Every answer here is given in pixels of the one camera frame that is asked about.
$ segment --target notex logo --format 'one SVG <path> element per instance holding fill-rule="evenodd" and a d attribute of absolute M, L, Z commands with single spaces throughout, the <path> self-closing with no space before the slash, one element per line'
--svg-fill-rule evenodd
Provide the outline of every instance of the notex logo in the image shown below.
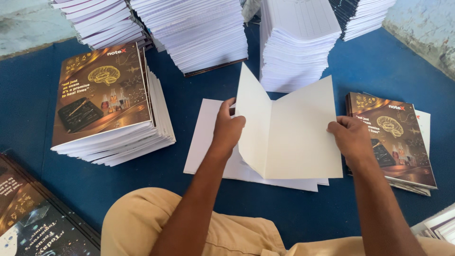
<path fill-rule="evenodd" d="M 402 107 L 402 106 L 392 106 L 392 105 L 389 105 L 389 108 L 404 110 L 404 107 Z"/>
<path fill-rule="evenodd" d="M 119 53 L 122 53 L 122 52 L 126 52 L 126 48 L 120 49 L 120 51 L 108 52 L 107 55 L 109 56 L 109 55 L 119 54 Z"/>

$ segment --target golden brain graphic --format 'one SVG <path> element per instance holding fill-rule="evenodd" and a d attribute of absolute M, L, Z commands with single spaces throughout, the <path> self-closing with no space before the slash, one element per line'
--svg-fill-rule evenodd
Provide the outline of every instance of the golden brain graphic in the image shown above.
<path fill-rule="evenodd" d="M 392 133 L 396 137 L 400 137 L 403 133 L 403 127 L 397 122 L 397 120 L 390 117 L 378 117 L 376 120 L 378 125 L 382 127 L 386 132 Z"/>
<path fill-rule="evenodd" d="M 97 83 L 104 82 L 107 86 L 117 81 L 119 77 L 120 71 L 113 66 L 102 66 L 88 74 L 89 81 L 95 81 Z"/>

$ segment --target blue surface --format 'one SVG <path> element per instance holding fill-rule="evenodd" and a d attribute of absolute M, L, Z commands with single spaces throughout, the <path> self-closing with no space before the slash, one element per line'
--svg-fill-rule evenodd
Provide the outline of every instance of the blue surface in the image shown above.
<path fill-rule="evenodd" d="M 258 26 L 245 32 L 246 64 L 259 74 Z M 88 224 L 101 231 L 109 207 L 135 189 L 155 186 L 182 195 L 192 176 L 183 174 L 203 98 L 224 100 L 237 92 L 241 64 L 184 78 L 165 52 L 146 53 L 162 82 L 177 143 L 115 167 L 90 164 L 49 150 L 61 62 L 89 49 L 75 39 L 0 61 L 0 151 L 10 154 Z M 431 113 L 431 163 L 439 190 L 431 197 L 394 189 L 403 213 L 414 225 L 455 201 L 455 82 L 417 56 L 383 28 L 359 38 L 338 40 L 329 54 L 337 114 L 344 96 L 368 92 L 412 102 Z M 270 93 L 272 99 L 283 94 Z M 225 179 L 215 211 L 263 217 L 278 227 L 286 248 L 296 242 L 360 235 L 352 177 L 331 179 L 319 192 Z"/>

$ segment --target wall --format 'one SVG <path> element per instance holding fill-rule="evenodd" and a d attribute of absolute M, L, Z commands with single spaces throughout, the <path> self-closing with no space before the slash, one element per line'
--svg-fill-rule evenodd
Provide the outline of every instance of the wall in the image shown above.
<path fill-rule="evenodd" d="M 0 0 L 0 59 L 76 36 L 47 0 Z"/>
<path fill-rule="evenodd" d="M 454 0 L 397 0 L 383 26 L 455 80 Z"/>

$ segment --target human hand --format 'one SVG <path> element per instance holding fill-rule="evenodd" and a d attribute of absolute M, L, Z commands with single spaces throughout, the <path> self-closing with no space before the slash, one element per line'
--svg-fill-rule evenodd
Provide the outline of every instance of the human hand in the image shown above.
<path fill-rule="evenodd" d="M 330 122 L 327 131 L 333 133 L 346 164 L 351 169 L 364 169 L 377 165 L 371 146 L 368 126 L 357 118 L 338 116 L 337 121 Z"/>
<path fill-rule="evenodd" d="M 210 149 L 222 156 L 230 157 L 232 149 L 237 144 L 245 127 L 244 116 L 231 118 L 235 108 L 230 108 L 235 103 L 235 98 L 230 98 L 221 104 L 213 131 L 213 141 Z"/>

